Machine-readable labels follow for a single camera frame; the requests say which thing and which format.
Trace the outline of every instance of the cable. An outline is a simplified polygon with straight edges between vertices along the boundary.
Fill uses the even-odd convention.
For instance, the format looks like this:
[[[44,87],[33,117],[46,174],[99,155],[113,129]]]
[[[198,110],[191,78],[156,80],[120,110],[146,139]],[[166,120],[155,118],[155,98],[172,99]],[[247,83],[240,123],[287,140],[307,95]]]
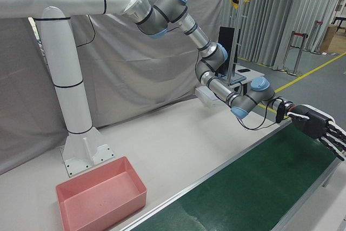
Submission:
[[[179,27],[174,27],[173,29],[168,30],[167,32],[172,32],[173,30],[177,29]]]
[[[80,45],[78,45],[76,48],[81,47],[81,46],[84,46],[84,45],[87,45],[87,44],[91,43],[91,42],[92,42],[92,41],[95,39],[95,36],[96,36],[96,31],[95,31],[95,28],[94,28],[94,24],[92,23],[91,18],[90,18],[90,16],[89,16],[89,15],[88,15],[88,18],[89,18],[89,21],[90,21],[90,24],[91,24],[92,30],[94,31],[94,36],[92,37],[92,39],[91,39],[91,41],[90,41],[90,42],[80,44]]]
[[[249,128],[249,127],[247,127],[247,126],[244,124],[244,122],[243,122],[242,120],[240,120],[239,118],[237,118],[239,124],[240,124],[243,128],[245,128],[245,129],[247,129],[247,130],[252,130],[252,131],[257,131],[257,130],[261,130],[261,129],[263,129],[263,128],[268,128],[268,127],[271,127],[272,125],[276,124],[276,123],[273,123],[273,124],[270,124],[269,126],[261,127],[261,126],[264,124],[265,119],[267,118],[267,112],[268,112],[268,106],[269,106],[269,104],[270,104],[270,103],[273,103],[275,100],[276,100],[276,98],[273,98],[271,101],[268,102],[267,106],[265,107],[264,119],[263,119],[262,123],[259,124],[258,127]]]
[[[196,64],[195,64],[195,70],[196,70],[196,67],[197,67],[198,60],[199,60],[199,51],[198,51],[198,54],[197,54],[197,60],[196,60]]]

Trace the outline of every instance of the white table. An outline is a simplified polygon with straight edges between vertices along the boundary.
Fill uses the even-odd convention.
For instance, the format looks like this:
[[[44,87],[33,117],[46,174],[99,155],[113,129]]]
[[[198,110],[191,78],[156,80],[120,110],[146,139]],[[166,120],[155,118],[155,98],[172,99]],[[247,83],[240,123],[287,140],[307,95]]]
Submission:
[[[262,120],[250,113],[244,121],[253,127]],[[116,157],[127,156],[148,189],[147,205],[111,230],[153,210],[276,127],[246,131],[227,106],[208,109],[195,98],[102,129]],[[1,230],[62,230],[55,186],[68,179],[58,148],[1,175]]]

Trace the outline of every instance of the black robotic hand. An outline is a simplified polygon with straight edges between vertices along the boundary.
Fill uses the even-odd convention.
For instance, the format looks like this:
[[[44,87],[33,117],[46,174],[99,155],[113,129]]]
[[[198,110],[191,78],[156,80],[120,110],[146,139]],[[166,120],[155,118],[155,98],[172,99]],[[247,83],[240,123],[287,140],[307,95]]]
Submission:
[[[334,118],[310,105],[291,107],[287,116],[292,118],[297,129],[313,139],[318,139],[337,158],[345,161],[343,152],[346,151],[346,132],[335,123]]]

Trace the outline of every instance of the cardboard box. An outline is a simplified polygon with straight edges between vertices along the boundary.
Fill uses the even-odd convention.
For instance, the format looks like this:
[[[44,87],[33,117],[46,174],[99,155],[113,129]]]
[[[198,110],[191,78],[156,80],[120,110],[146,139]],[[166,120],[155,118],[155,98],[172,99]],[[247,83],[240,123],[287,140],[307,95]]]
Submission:
[[[331,40],[333,39],[334,34],[336,33],[336,30],[337,30],[336,24],[330,24],[328,26],[327,31],[324,35],[324,39],[320,46],[320,52],[325,52],[328,50]]]

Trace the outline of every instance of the pink bin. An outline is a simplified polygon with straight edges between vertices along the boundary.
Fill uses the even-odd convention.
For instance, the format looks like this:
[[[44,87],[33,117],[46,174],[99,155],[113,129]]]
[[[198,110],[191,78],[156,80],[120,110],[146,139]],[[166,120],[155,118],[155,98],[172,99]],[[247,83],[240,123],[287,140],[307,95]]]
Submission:
[[[65,231],[102,231],[145,206],[147,189],[126,157],[56,186]]]

